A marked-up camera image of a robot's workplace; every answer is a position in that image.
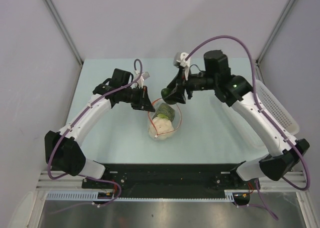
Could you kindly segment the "clear zip top bag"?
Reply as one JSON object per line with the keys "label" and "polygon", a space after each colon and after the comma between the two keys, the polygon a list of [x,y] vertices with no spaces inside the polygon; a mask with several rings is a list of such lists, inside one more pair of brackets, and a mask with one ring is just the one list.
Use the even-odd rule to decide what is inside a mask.
{"label": "clear zip top bag", "polygon": [[172,137],[182,124],[182,112],[177,104],[169,105],[162,98],[152,102],[155,112],[148,112],[147,132],[156,141]]}

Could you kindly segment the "green avocado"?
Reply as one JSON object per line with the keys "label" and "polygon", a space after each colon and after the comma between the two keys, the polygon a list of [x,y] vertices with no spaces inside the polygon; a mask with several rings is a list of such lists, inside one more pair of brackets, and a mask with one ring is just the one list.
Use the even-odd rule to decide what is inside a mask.
{"label": "green avocado", "polygon": [[162,99],[165,100],[167,99],[168,97],[170,97],[172,93],[172,89],[170,88],[164,88],[161,90],[161,96],[162,96]]}

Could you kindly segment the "green melon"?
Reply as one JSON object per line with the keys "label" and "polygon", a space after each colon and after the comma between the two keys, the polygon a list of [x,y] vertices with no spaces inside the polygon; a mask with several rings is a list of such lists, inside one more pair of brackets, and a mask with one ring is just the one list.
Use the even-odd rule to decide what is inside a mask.
{"label": "green melon", "polygon": [[168,104],[161,103],[153,117],[165,118],[172,122],[175,119],[175,110]]}

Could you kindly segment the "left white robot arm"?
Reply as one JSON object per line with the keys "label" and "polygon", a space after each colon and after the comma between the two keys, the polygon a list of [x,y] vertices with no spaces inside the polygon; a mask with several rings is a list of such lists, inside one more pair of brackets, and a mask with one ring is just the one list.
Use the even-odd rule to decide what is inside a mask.
{"label": "left white robot arm", "polygon": [[120,102],[130,104],[134,110],[155,111],[143,84],[149,76],[148,72],[130,73],[116,68],[111,78],[93,90],[89,102],[71,122],[57,132],[47,132],[44,138],[47,168],[63,171],[65,175],[91,177],[98,187],[107,187],[111,179],[105,166],[86,158],[81,145],[100,118]]}

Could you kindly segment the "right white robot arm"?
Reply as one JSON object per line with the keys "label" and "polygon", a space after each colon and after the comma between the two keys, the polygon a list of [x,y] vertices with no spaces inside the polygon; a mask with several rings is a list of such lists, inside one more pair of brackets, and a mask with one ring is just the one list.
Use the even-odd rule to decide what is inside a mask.
{"label": "right white robot arm", "polygon": [[264,157],[239,163],[232,172],[230,182],[242,189],[254,178],[281,179],[299,161],[310,147],[306,139],[296,139],[288,130],[272,118],[263,104],[254,97],[254,89],[248,81],[233,75],[228,57],[220,50],[208,51],[203,56],[205,70],[198,74],[190,71],[188,53],[177,53],[173,64],[178,73],[161,91],[168,104],[185,104],[194,91],[213,90],[216,98],[240,114],[253,128],[268,150]]}

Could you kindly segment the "white cauliflower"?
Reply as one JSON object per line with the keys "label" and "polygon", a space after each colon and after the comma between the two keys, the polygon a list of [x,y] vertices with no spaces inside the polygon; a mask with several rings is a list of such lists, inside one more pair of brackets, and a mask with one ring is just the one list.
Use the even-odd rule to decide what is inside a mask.
{"label": "white cauliflower", "polygon": [[163,141],[171,137],[175,132],[172,122],[165,118],[155,117],[152,119],[149,127],[149,136],[157,141]]}

